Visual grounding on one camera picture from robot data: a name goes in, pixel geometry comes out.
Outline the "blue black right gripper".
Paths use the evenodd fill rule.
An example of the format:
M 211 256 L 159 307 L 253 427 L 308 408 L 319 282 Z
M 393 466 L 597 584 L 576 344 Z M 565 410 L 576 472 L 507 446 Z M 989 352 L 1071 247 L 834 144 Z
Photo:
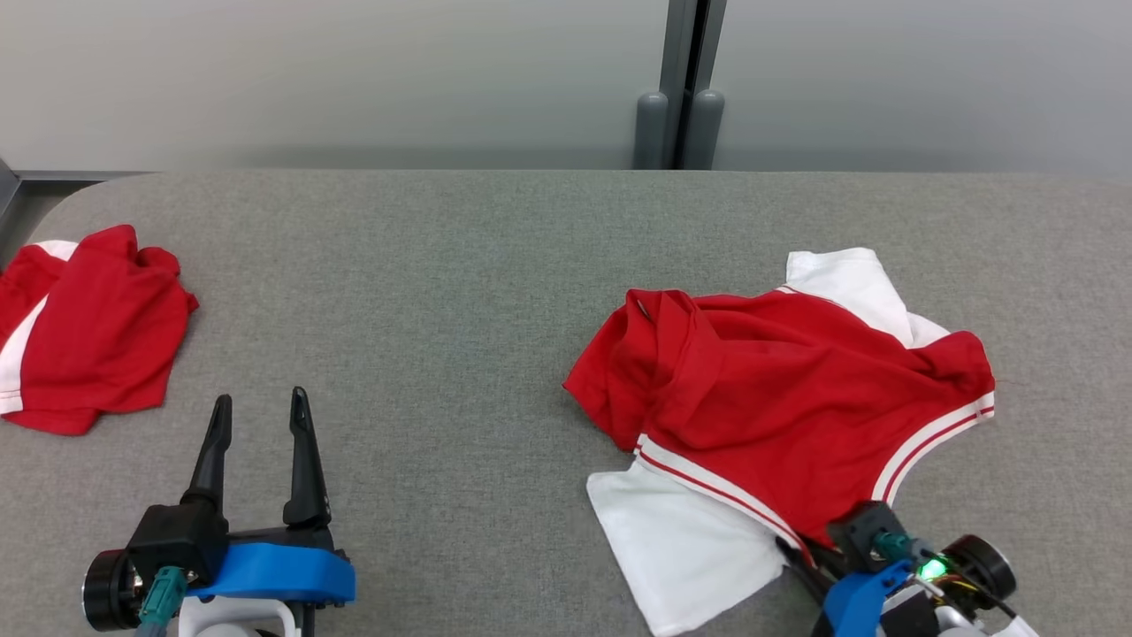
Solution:
M 780 541 L 789 573 L 811 594 L 824 594 L 814 637 L 1018 637 L 1018 617 L 979 611 L 971 622 L 947 608 L 935 608 L 911 580 L 908 560 L 881 573 L 841 577 L 841 553 L 816 541 L 795 548 Z

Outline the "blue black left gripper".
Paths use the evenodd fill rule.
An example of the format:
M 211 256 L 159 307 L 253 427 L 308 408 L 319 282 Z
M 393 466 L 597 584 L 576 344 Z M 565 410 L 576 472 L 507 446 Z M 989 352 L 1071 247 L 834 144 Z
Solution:
M 288 430 L 294 436 L 288 527 L 327 527 L 333 519 L 309 397 L 294 387 Z M 232 398 L 220 395 L 181 503 L 223 509 L 224 468 L 232 440 Z M 355 601 L 355 567 L 326 528 L 278 527 L 235 533 L 213 585 L 191 587 L 169 632 L 311 632 L 316 614 Z M 96 556 L 82 582 L 82 612 L 98 632 L 132 632 L 151 586 L 142 583 L 126 549 Z

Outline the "red jersey with white sleeves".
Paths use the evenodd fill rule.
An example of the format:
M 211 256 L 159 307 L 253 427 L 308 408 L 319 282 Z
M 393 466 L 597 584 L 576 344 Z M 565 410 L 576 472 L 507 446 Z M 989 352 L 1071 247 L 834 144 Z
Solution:
M 631 467 L 588 480 L 654 637 L 813 562 L 858 503 L 995 414 L 981 342 L 914 315 L 871 249 L 794 251 L 765 294 L 632 289 L 563 387 Z

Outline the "red shorts with white stripe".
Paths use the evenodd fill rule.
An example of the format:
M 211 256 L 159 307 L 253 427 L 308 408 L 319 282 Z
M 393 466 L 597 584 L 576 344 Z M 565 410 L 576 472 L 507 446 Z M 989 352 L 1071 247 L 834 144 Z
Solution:
M 164 403 L 197 298 L 129 225 L 17 250 L 0 270 L 0 419 L 82 436 Z

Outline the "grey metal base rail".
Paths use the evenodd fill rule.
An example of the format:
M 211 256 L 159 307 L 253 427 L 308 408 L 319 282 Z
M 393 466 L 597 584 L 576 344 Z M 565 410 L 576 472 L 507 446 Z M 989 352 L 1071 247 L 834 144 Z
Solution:
M 113 179 L 144 177 L 152 171 L 82 171 L 12 169 L 0 157 L 0 223 L 12 217 L 12 209 L 24 193 L 43 184 L 101 184 Z

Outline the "grey partition post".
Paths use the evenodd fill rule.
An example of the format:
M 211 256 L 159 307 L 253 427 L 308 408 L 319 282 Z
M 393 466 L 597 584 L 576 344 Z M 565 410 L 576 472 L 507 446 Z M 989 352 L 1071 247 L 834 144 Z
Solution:
M 669 0 L 659 88 L 636 101 L 634 170 L 707 171 L 723 122 L 712 76 L 727 0 Z

